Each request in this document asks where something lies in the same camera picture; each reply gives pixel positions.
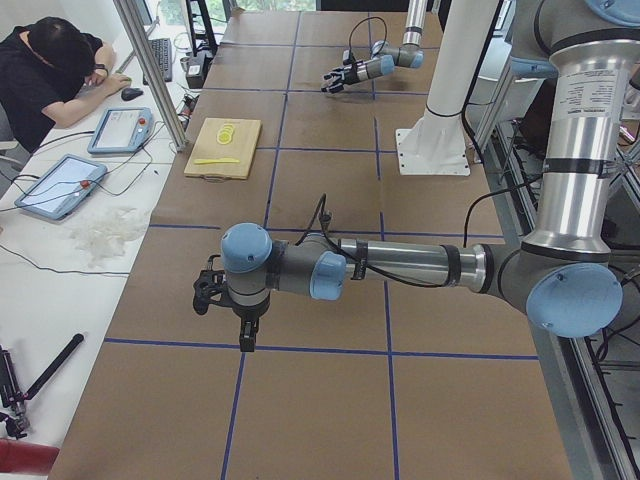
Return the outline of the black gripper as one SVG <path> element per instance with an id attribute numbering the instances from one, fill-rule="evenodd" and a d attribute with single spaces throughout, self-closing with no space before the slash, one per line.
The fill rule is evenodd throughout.
<path id="1" fill-rule="evenodd" d="M 243 353 L 254 352 L 259 332 L 259 318 L 268 311 L 268 303 L 245 306 L 235 304 L 232 311 L 240 318 L 239 348 Z"/>
<path id="2" fill-rule="evenodd" d="M 324 81 L 337 81 L 321 86 L 323 93 L 336 94 L 344 90 L 346 85 L 354 85 L 360 83 L 359 62 L 343 65 L 342 68 L 336 68 L 329 73 L 323 75 Z"/>

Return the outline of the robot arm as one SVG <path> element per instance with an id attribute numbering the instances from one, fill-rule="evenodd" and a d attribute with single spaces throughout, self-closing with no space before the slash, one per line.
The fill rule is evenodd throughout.
<path id="1" fill-rule="evenodd" d="M 639 58 L 635 1 L 522 1 L 513 55 L 549 61 L 556 93 L 536 223 L 520 245 L 416 245 L 304 234 L 277 241 L 242 223 L 221 240 L 219 272 L 194 286 L 193 305 L 230 308 L 242 351 L 279 290 L 335 300 L 348 279 L 370 274 L 424 288 L 464 286 L 504 300 L 537 327 L 579 338 L 608 326 L 623 304 L 601 229 L 618 129 Z"/>
<path id="2" fill-rule="evenodd" d="M 392 46 L 387 41 L 387 24 L 382 17 L 369 16 L 359 21 L 349 34 L 348 48 L 343 51 L 342 55 L 342 65 L 323 75 L 321 91 L 335 94 L 343 91 L 346 86 L 389 75 L 394 72 L 396 67 L 419 68 L 424 61 L 421 39 L 426 13 L 427 1 L 411 0 L 409 2 L 403 43 L 398 47 Z M 352 46 L 353 34 L 361 24 L 372 20 L 382 22 L 384 39 L 370 46 L 368 60 L 357 59 Z"/>

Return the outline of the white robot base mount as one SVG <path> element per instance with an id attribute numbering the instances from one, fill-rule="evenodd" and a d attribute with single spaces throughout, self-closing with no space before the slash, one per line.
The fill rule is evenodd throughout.
<path id="1" fill-rule="evenodd" d="M 467 176 L 470 169 L 462 121 L 485 41 L 501 9 L 498 0 L 453 0 L 424 114 L 396 131 L 404 176 Z"/>

